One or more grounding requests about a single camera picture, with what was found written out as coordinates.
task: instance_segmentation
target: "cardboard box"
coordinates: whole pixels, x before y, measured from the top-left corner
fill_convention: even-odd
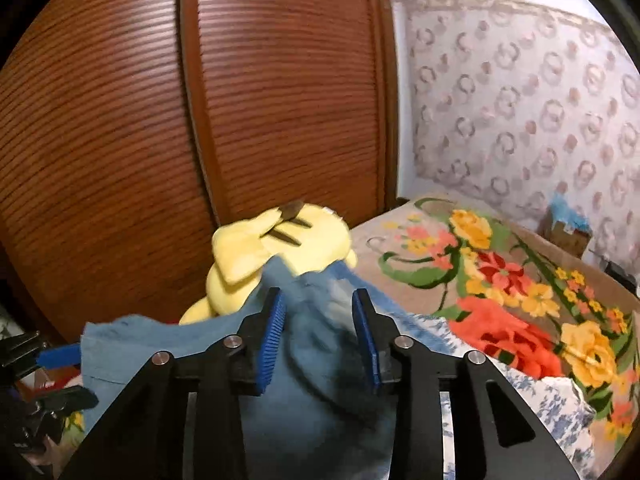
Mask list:
[[[541,222],[538,234],[576,258],[582,257],[591,240],[590,233],[578,229],[571,230],[565,226],[564,222],[558,221],[553,224],[551,212]]]

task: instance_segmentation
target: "floral bedspread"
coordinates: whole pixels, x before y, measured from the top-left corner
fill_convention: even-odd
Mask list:
[[[352,231],[356,273],[409,312],[530,377],[568,377],[594,410],[601,473],[640,402],[637,298],[537,235],[443,198]]]

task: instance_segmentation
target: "blue plastic bag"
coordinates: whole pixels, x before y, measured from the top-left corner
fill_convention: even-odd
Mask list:
[[[588,218],[571,209],[563,195],[555,193],[549,207],[551,208],[553,221],[551,228],[556,225],[556,222],[562,222],[564,223],[564,230],[569,233],[578,229],[578,231],[592,234]]]

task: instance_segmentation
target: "plush toy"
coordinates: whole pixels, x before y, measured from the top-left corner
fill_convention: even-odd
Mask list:
[[[207,296],[184,313],[180,324],[238,311],[275,254],[295,276],[337,260],[353,269],[357,261],[342,218],[329,208],[302,202],[223,226],[213,234],[212,247],[215,263],[207,276]]]

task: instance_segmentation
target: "ribbed wood panel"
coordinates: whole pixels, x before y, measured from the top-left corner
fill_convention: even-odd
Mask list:
[[[2,242],[55,328],[204,294],[212,219],[177,0],[52,0],[0,72]]]
[[[383,89],[376,89],[371,1],[198,4],[223,181],[214,202],[228,204],[226,220],[296,198],[330,206],[351,225],[380,213]]]

